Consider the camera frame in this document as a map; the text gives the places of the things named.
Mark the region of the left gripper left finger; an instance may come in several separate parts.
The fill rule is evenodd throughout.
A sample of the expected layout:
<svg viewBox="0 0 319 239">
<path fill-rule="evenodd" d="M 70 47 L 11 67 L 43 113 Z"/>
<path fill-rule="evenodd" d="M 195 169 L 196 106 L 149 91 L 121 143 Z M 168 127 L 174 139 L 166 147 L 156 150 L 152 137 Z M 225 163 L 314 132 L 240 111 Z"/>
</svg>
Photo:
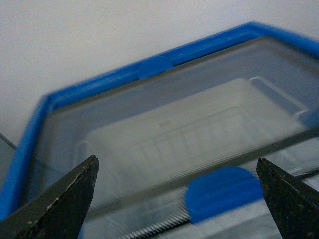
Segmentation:
<svg viewBox="0 0 319 239">
<path fill-rule="evenodd" d="M 99 160 L 92 155 L 38 197 L 1 220 L 2 239 L 76 239 L 94 195 Z"/>
</svg>

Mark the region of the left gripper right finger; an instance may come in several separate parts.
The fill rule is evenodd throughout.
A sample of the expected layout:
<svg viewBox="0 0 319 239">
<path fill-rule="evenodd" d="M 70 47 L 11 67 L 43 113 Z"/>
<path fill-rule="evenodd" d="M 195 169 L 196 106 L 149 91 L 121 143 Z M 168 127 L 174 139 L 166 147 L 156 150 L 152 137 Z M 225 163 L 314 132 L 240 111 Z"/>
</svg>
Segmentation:
<svg viewBox="0 0 319 239">
<path fill-rule="evenodd" d="M 265 158 L 256 172 L 263 197 L 284 239 L 319 237 L 319 192 Z"/>
</svg>

